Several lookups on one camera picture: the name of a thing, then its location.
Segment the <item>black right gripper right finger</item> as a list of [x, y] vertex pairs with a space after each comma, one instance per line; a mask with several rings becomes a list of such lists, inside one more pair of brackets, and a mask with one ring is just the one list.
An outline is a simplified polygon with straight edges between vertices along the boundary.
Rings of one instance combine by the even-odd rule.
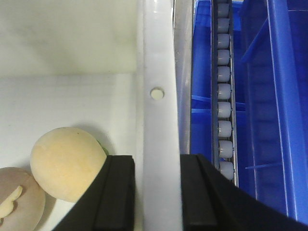
[[306, 231], [227, 180], [203, 155], [180, 155], [186, 231]]

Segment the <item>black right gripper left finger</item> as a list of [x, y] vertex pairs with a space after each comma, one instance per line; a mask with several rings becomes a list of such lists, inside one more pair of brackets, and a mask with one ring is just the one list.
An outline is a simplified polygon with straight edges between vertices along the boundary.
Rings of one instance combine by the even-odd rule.
[[99, 174], [56, 231], [132, 231], [135, 221], [135, 163], [109, 155]]

